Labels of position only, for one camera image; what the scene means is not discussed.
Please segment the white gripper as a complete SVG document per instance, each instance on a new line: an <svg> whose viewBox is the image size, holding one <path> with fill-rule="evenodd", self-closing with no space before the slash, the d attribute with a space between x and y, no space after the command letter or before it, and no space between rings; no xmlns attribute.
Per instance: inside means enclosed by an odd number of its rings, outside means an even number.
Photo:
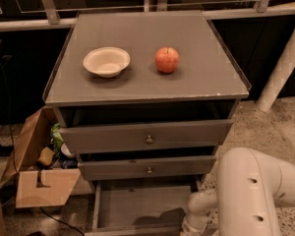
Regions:
<svg viewBox="0 0 295 236"><path fill-rule="evenodd" d="M203 227L194 227L186 219L184 219L182 222L180 236L201 236L203 232Z"/></svg>

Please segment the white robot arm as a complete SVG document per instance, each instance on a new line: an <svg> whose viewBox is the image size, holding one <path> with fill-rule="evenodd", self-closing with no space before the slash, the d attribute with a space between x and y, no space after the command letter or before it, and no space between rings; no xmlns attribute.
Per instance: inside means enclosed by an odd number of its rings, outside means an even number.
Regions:
<svg viewBox="0 0 295 236"><path fill-rule="evenodd" d="M213 208L219 236L282 236L278 207L295 207L295 166L236 147L219 159L216 189L189 196L180 236L203 236Z"/></svg>

